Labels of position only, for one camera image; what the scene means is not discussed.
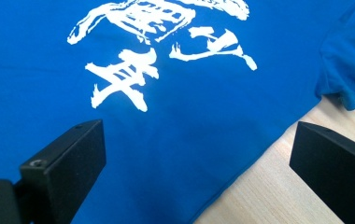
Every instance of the black device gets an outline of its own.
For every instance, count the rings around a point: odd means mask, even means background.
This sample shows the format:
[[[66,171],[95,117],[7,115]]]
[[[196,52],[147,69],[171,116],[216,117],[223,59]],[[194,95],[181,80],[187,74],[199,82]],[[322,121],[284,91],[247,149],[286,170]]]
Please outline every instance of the black device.
[[[290,167],[343,222],[355,224],[355,142],[299,122]]]
[[[18,183],[0,179],[0,224],[70,223],[105,165],[103,122],[72,127],[21,165]]]

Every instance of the wooden table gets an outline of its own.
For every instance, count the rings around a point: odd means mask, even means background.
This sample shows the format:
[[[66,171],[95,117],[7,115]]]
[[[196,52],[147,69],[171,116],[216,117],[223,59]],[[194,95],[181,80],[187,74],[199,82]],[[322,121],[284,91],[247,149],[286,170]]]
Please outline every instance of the wooden table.
[[[323,98],[300,120],[355,141],[355,110],[346,111],[333,98]],[[293,124],[195,223],[342,223],[289,166],[296,127]]]

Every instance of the light wood grain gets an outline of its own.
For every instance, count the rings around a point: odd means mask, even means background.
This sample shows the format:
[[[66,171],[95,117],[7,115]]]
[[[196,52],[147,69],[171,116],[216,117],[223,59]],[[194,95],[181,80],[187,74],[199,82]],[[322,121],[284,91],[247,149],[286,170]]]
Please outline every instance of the light wood grain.
[[[323,98],[301,120],[332,129],[355,141],[355,111],[348,112],[333,98]],[[195,223],[342,223],[289,166],[296,128],[297,123]]]

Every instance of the black plastic object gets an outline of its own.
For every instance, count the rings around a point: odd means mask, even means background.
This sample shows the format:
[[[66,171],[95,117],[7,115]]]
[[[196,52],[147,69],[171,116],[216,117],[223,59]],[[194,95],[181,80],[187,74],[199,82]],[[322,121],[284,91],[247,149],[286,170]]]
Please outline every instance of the black plastic object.
[[[0,180],[0,224],[70,223],[105,165],[103,122],[71,128],[21,166],[15,186]]]
[[[290,167],[345,223],[355,223],[355,142],[299,122]]]

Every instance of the blue fabric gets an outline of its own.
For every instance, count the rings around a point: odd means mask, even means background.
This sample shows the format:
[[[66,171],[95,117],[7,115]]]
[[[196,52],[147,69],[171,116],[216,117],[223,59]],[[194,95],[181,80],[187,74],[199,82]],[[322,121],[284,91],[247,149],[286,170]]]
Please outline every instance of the blue fabric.
[[[248,0],[244,19],[165,2],[114,2],[107,18],[92,9],[109,1],[0,1],[0,178],[18,181],[18,166],[54,138],[102,119],[107,166],[73,223],[189,223],[322,94],[355,108],[355,1]],[[118,23],[145,6],[172,7],[141,21],[157,32]],[[118,80],[142,74],[127,92],[143,100],[119,90],[93,105],[111,83],[95,66]]]

